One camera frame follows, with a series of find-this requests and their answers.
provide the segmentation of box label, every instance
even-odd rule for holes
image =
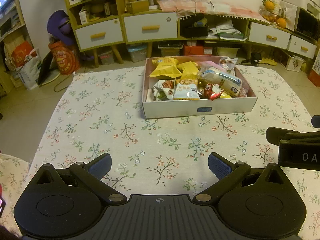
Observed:
[[[198,107],[198,110],[197,110],[198,113],[211,112],[211,111],[212,111],[212,107]]]
[[[204,49],[203,54],[204,55],[212,55],[212,51],[213,51],[213,48]]]

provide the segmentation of pink cloth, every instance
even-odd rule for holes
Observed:
[[[164,12],[177,12],[178,17],[190,16],[196,13],[212,14],[213,6],[207,1],[197,1],[196,3],[192,0],[160,0],[158,1],[160,8]],[[239,17],[246,19],[254,19],[263,21],[269,24],[262,16],[255,11],[252,11],[241,5],[233,5],[227,2],[214,2],[214,14],[224,15],[230,17]]]

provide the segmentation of plastic storage box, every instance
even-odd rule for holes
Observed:
[[[127,50],[130,53],[133,62],[146,60],[147,58],[147,45],[146,44],[135,44],[128,45]]]
[[[181,42],[162,41],[158,48],[161,49],[162,57],[180,56],[180,49],[183,48],[183,44]]]
[[[115,62],[115,60],[113,58],[112,50],[108,50],[108,51],[100,54],[99,58],[101,59],[102,65],[110,65]]]

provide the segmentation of table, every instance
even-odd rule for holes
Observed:
[[[67,168],[104,152],[112,156],[103,181],[125,194],[190,194],[218,179],[207,159],[263,168],[277,162],[278,147],[265,137],[269,126],[314,131],[297,95],[275,71],[239,66],[258,96],[250,113],[145,120],[141,109],[143,67],[74,76],[42,137],[27,181],[43,163]],[[319,171],[283,168],[308,213],[303,239],[320,237]]]

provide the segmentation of blue gripper pad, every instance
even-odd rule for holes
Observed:
[[[95,176],[97,179],[102,179],[104,175],[106,175],[111,170],[112,159],[109,154],[107,154],[104,158],[93,164],[88,172]]]
[[[212,154],[210,154],[208,157],[208,166],[210,171],[216,175],[218,179],[223,179],[232,172],[232,169],[229,165]]]

